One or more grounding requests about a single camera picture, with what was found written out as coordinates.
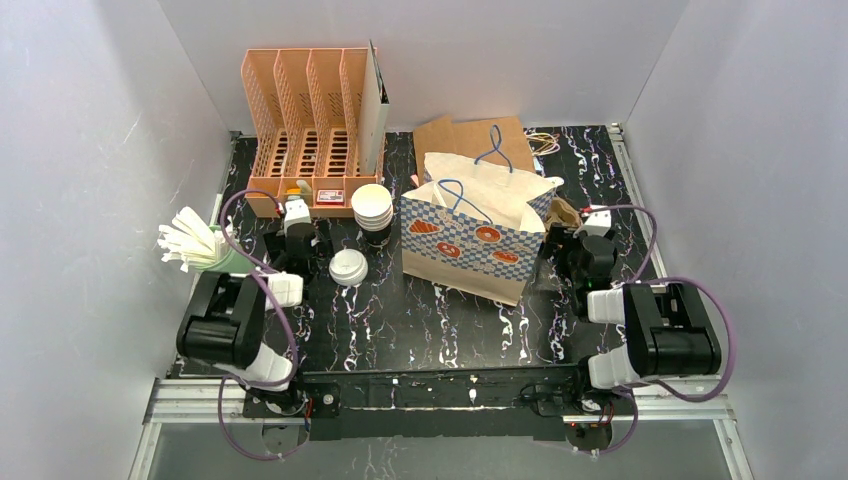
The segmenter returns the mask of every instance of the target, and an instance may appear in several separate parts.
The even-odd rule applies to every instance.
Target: white wall
[[[694,1],[627,123],[669,271],[740,337],[755,476],[845,478],[848,4]]]
[[[527,125],[627,118],[688,0],[160,0],[231,130],[255,132],[248,48],[380,49],[389,128],[439,115]]]
[[[126,478],[229,137],[155,0],[0,1],[0,476]]]

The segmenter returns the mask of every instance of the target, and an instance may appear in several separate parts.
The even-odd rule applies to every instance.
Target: blue rope handle
[[[498,140],[497,141],[495,141],[495,133],[498,134]],[[506,158],[506,155],[504,155],[503,152],[501,151],[501,143],[503,143],[503,137],[501,137],[501,129],[500,129],[500,127],[498,127],[497,124],[492,125],[492,128],[489,129],[489,140],[492,141],[492,147],[493,148],[491,150],[489,150],[488,152],[486,152],[486,153],[480,155],[479,157],[475,158],[474,159],[474,165],[477,165],[477,162],[482,160],[483,157],[485,157],[487,155],[491,155],[493,153],[497,153],[500,156],[504,157],[504,160],[506,160],[506,164],[509,165],[509,173],[512,173],[512,162],[510,162],[509,159]]]
[[[458,183],[458,184],[459,184],[459,193],[456,193],[455,191],[453,191],[453,190],[449,189],[448,187],[446,187],[446,186],[444,185],[445,183]],[[478,213],[480,213],[480,215],[483,215],[484,217],[486,217],[486,220],[488,220],[488,221],[489,221],[489,223],[495,223],[495,222],[493,222],[493,221],[492,221],[492,217],[490,217],[490,216],[486,215],[485,213],[483,213],[483,211],[482,211],[482,210],[480,210],[479,208],[477,208],[477,205],[474,205],[474,204],[473,204],[473,203],[471,203],[470,201],[466,200],[466,199],[465,199],[465,197],[463,197],[463,195],[465,194],[465,186],[463,186],[463,185],[462,185],[462,182],[460,182],[459,180],[455,180],[455,179],[453,179],[453,178],[444,178],[444,179],[442,179],[442,180],[439,180],[439,181],[438,181],[438,183],[437,183],[437,185],[438,185],[438,186],[440,186],[440,187],[442,187],[442,190],[444,190],[444,191],[446,191],[446,192],[448,192],[448,193],[450,193],[451,195],[453,195],[453,196],[455,196],[455,197],[456,197],[456,203],[454,203],[454,204],[453,204],[453,207],[451,207],[451,208],[448,210],[448,211],[450,211],[451,213],[453,213],[453,211],[454,211],[454,210],[456,210],[456,207],[458,207],[458,206],[459,206],[459,202],[465,202],[465,203],[467,203],[467,204],[471,205],[471,207],[472,207],[472,208],[474,208],[474,210],[477,210],[477,212],[478,212]]]

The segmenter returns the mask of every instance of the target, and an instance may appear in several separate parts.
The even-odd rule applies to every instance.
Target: black work surface
[[[565,184],[557,191],[575,208],[591,203],[630,203],[606,128],[556,127],[559,152],[540,157],[546,176]],[[413,188],[415,155],[411,133],[389,133],[384,185],[392,192],[395,210],[400,195]],[[255,156],[256,139],[235,143],[224,200],[246,187]],[[241,244],[261,253],[257,239],[280,228],[279,220],[257,219],[244,200],[230,212]],[[329,222],[335,248],[355,248],[368,259],[368,276],[358,287],[341,287],[327,265],[309,285],[309,300],[286,309],[298,342],[302,371],[418,370],[575,363],[584,356],[621,344],[615,327],[578,323],[570,308],[571,289],[560,279],[551,259],[542,259],[516,307],[434,285],[403,274],[400,216],[395,215],[390,243],[368,247],[353,219]],[[623,261],[616,272],[629,278],[644,258],[646,243],[632,211],[613,214]],[[648,268],[644,278],[654,278]],[[269,313],[265,342],[279,353],[287,349],[279,322]],[[208,366],[179,359],[172,377],[217,375]]]

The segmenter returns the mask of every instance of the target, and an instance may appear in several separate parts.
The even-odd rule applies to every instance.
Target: stack of paper cups
[[[392,194],[376,183],[364,185],[353,192],[350,205],[365,241],[376,247],[388,243],[395,214]]]

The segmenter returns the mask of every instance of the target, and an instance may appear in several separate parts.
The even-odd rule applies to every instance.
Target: blue checkered shopping bag
[[[525,202],[473,179],[442,179],[406,192],[400,213],[404,273],[508,305],[521,299],[545,238]]]
[[[535,172],[527,172],[512,167],[512,162],[500,150],[502,138],[497,125],[489,132],[492,149],[478,156],[468,158],[453,153],[427,152],[424,154],[424,181],[437,181],[443,178],[474,178],[492,182],[509,190],[512,197],[527,202],[540,217],[545,218],[556,195],[556,187],[550,180]],[[483,160],[488,155],[499,154],[508,166],[495,165]]]

